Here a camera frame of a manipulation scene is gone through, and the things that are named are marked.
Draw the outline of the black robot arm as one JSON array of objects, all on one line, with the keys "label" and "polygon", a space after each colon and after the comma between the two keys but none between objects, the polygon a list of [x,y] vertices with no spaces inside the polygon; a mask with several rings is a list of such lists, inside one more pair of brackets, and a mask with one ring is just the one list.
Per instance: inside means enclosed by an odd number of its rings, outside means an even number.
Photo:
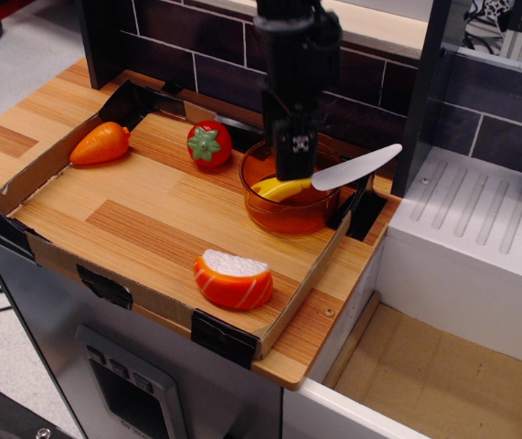
[{"label": "black robot arm", "polygon": [[319,1],[259,1],[253,24],[266,48],[261,107],[276,176],[284,181],[310,177],[318,146],[318,98],[339,79],[339,18]]}]

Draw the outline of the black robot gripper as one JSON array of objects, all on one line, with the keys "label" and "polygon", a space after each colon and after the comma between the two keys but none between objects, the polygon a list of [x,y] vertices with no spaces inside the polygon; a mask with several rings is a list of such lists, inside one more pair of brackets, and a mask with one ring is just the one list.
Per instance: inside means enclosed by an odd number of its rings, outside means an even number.
[{"label": "black robot gripper", "polygon": [[339,79],[339,18],[324,8],[259,8],[253,24],[265,45],[262,119],[276,176],[308,178],[318,146],[318,98]]}]

